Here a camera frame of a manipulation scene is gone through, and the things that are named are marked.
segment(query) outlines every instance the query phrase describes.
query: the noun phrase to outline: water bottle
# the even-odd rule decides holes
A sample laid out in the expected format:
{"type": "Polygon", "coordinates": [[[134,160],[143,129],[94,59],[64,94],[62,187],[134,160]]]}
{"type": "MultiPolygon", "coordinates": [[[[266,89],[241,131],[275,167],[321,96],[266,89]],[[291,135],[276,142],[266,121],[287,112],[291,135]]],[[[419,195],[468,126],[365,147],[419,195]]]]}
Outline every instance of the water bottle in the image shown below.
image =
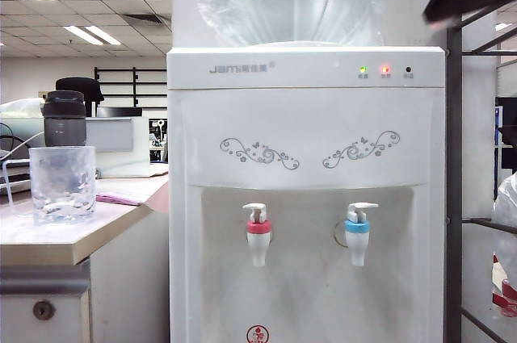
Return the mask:
{"type": "Polygon", "coordinates": [[[43,117],[47,147],[86,144],[86,109],[82,93],[49,91],[43,105],[43,117]]]}

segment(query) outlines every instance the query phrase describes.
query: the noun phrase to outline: air vent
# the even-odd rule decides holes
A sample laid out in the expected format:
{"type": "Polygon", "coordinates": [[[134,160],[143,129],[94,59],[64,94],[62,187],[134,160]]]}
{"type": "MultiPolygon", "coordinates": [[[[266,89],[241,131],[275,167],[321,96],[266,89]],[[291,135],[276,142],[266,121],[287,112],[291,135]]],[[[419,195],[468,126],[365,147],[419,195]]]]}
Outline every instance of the air vent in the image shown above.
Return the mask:
{"type": "Polygon", "coordinates": [[[170,27],[170,20],[160,15],[149,14],[120,14],[130,26],[141,27],[170,27]]]}

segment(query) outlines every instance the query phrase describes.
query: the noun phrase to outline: brand logo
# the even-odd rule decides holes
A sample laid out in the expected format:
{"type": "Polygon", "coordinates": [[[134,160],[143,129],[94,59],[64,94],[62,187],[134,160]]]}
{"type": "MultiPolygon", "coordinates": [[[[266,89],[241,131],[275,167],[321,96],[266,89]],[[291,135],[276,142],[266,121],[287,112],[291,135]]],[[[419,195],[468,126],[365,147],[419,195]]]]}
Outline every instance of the brand logo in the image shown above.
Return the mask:
{"type": "Polygon", "coordinates": [[[268,65],[215,65],[208,72],[210,74],[225,73],[267,73],[269,69],[275,67],[275,62],[269,62],[268,65]]]}

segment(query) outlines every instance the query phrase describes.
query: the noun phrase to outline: computer monitor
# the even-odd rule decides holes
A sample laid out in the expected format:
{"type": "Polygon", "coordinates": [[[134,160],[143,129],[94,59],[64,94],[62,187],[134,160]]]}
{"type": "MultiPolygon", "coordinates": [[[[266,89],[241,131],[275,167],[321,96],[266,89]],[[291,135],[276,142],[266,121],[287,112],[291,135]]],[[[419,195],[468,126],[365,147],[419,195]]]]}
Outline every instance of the computer monitor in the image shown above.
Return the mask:
{"type": "Polygon", "coordinates": [[[97,117],[141,117],[141,107],[98,107],[97,117]]]}

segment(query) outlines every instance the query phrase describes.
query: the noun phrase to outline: warning label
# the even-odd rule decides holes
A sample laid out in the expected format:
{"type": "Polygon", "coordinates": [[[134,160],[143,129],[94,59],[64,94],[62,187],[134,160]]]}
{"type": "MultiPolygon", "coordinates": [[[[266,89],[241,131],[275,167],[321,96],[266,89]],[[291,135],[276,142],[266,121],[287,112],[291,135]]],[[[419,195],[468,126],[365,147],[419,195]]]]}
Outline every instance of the warning label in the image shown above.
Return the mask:
{"type": "Polygon", "coordinates": [[[248,343],[268,343],[269,342],[269,331],[263,325],[254,325],[248,329],[246,334],[248,343]]]}

